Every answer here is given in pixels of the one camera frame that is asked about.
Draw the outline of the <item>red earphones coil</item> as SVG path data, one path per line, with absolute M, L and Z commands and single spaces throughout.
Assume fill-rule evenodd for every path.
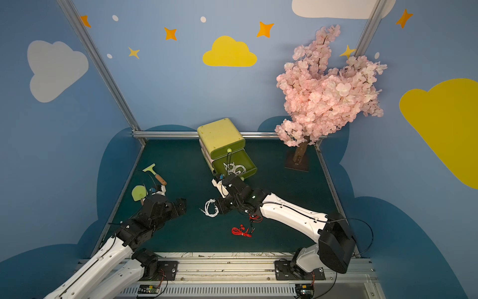
M 261 223 L 263 221 L 263 217 L 259 215 L 249 215 L 250 223 Z

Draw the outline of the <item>white earphones coil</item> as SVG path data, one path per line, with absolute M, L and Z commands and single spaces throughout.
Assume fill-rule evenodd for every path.
M 216 206 L 216 200 L 215 199 L 209 199 L 205 204 L 202 209 L 200 209 L 201 212 L 204 213 L 205 216 L 209 218 L 215 218 L 219 215 L 219 208 Z
M 229 164 L 224 163 L 224 168 L 227 174 L 235 174 L 235 170 L 236 170 L 235 163 L 229 163 Z
M 241 174 L 244 174 L 246 172 L 246 168 L 241 164 L 234 165 L 232 171 L 236 175 L 241 175 Z

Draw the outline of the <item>green drawer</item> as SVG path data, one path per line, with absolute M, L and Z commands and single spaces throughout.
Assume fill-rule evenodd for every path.
M 235 153 L 228 153 L 227 156 L 216 159 L 213 161 L 212 166 L 214 171 L 217 174 L 222 174 L 224 176 L 228 176 L 225 168 L 224 168 L 224 163 L 229 164 L 229 163 L 235 163 L 235 165 L 243 165 L 246 168 L 246 172 L 241 175 L 236 175 L 237 177 L 241 179 L 247 179 L 251 176 L 253 176 L 257 172 L 257 167 L 252 162 L 251 158 L 249 155 L 246 153 L 244 149 L 241 149 L 239 151 L 236 151 Z
M 235 153 L 236 151 L 242 150 L 245 148 L 246 140 L 241 139 L 235 142 L 226 144 L 225 142 L 218 142 L 214 144 L 210 151 L 210 157 L 213 160 L 227 156 L 228 153 Z

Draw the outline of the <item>green three-drawer cabinet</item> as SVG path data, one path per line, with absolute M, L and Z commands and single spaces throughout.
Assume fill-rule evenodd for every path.
M 257 167 L 245 151 L 246 140 L 229 118 L 197 129 L 202 154 L 214 176 L 234 174 L 247 179 Z

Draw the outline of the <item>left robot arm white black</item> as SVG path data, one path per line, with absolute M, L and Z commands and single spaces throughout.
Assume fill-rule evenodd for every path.
M 145 198 L 142 207 L 124 221 L 101 249 L 47 299 L 113 299 L 143 277 L 159 274 L 158 256 L 137 249 L 167 221 L 186 213 L 187 201 L 169 201 L 161 194 Z

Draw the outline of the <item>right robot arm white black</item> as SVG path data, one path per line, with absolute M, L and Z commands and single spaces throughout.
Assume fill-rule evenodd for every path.
M 235 175 L 214 178 L 219 190 L 215 201 L 219 214 L 238 210 L 283 223 L 304 234 L 314 245 L 296 251 L 290 268 L 295 275 L 308 274 L 322 267 L 345 274 L 348 270 L 356 238 L 346 218 L 340 213 L 325 214 L 307 210 L 260 188 L 253 189 Z

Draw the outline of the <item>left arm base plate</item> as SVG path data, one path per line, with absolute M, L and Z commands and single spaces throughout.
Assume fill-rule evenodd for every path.
M 174 281 L 178 272 L 179 262 L 175 260 L 160 260 L 153 265 L 150 280 Z

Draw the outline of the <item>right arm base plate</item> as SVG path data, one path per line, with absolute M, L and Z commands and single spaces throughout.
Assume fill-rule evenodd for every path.
M 276 280 L 326 280 L 323 268 L 318 268 L 313 272 L 305 272 L 286 259 L 274 261 L 274 267 Z

